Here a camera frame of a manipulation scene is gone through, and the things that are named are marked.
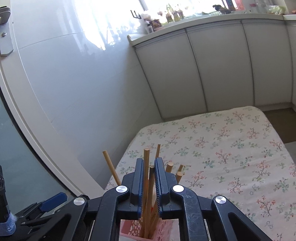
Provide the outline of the white kitchen cabinets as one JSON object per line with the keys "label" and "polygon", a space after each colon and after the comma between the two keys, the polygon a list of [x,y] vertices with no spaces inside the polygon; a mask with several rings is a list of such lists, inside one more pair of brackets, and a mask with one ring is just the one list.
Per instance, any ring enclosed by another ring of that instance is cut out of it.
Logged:
{"label": "white kitchen cabinets", "polygon": [[295,15],[212,16],[128,39],[163,120],[295,108]]}

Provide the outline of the pink perforated utensil basket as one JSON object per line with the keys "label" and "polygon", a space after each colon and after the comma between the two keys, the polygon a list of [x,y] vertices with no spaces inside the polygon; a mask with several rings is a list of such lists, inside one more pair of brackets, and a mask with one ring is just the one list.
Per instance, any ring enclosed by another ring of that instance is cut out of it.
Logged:
{"label": "pink perforated utensil basket", "polygon": [[180,240],[179,222],[157,218],[157,223],[149,227],[149,236],[140,236],[142,223],[137,220],[122,220],[119,240]]}

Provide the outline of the wooden chopstick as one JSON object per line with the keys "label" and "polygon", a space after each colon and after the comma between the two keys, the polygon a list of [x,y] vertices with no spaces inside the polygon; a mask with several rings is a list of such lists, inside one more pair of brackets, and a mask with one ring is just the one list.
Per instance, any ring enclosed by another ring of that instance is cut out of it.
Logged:
{"label": "wooden chopstick", "polygon": [[153,187],[154,187],[154,165],[151,165],[149,167],[149,188],[148,188],[148,193],[147,193],[144,238],[149,237],[149,223],[150,223],[150,219],[151,219]]}
{"label": "wooden chopstick", "polygon": [[178,171],[176,173],[176,180],[177,180],[178,184],[180,183],[180,180],[182,179],[182,176],[183,176],[183,173],[181,171]]}
{"label": "wooden chopstick", "polygon": [[141,236],[144,237],[144,227],[145,227],[145,213],[147,206],[147,192],[149,187],[149,154],[150,149],[144,149],[144,192],[142,197],[142,228],[141,228]]}
{"label": "wooden chopstick", "polygon": [[161,144],[158,144],[157,145],[157,150],[156,150],[155,158],[158,158],[159,157],[160,149],[161,149]]}
{"label": "wooden chopstick", "polygon": [[182,169],[184,168],[184,165],[180,164],[178,168],[178,172],[182,172]]}
{"label": "wooden chopstick", "polygon": [[172,162],[168,162],[166,165],[166,172],[171,173],[174,164]]}
{"label": "wooden chopstick", "polygon": [[105,160],[106,160],[106,163],[107,163],[107,165],[108,165],[108,167],[109,167],[109,169],[110,169],[110,171],[111,171],[111,174],[112,174],[112,176],[113,176],[113,178],[114,178],[116,184],[117,184],[118,186],[121,185],[121,181],[120,181],[120,179],[119,179],[119,177],[118,177],[118,175],[117,175],[117,173],[116,173],[116,170],[115,170],[115,168],[114,168],[114,165],[113,165],[113,163],[112,163],[112,161],[111,161],[111,158],[110,158],[110,156],[109,156],[107,150],[104,150],[104,151],[102,152],[102,154],[103,154],[103,156],[104,156],[104,158],[105,158]]}

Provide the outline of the floral tablecloth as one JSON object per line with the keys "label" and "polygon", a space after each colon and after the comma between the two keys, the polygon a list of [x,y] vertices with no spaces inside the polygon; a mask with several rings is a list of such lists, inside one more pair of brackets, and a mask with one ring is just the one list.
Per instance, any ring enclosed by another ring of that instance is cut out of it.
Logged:
{"label": "floral tablecloth", "polygon": [[182,169],[180,184],[197,195],[226,196],[272,240],[295,240],[295,163],[265,114],[253,106],[182,118],[142,128],[116,166],[134,170],[150,158]]}

